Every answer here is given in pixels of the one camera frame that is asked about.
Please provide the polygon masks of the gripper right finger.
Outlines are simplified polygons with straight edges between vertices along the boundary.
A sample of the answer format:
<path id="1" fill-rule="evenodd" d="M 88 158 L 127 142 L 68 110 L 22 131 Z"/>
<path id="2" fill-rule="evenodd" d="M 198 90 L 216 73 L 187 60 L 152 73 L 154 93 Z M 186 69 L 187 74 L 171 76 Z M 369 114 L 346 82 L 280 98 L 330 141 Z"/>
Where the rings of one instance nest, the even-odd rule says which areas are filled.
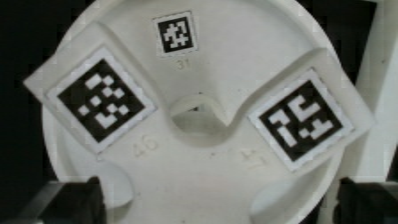
<path id="1" fill-rule="evenodd" d="M 398 182 L 340 180 L 335 224 L 398 224 Z"/>

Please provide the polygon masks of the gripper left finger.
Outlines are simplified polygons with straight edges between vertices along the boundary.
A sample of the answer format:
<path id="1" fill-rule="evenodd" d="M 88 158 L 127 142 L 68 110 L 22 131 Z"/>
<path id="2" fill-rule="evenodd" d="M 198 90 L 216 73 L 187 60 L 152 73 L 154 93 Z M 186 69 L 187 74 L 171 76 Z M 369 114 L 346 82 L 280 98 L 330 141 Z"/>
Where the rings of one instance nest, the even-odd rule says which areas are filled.
<path id="1" fill-rule="evenodd" d="M 19 218 L 24 224 L 107 224 L 100 178 L 84 182 L 51 181 Z"/>

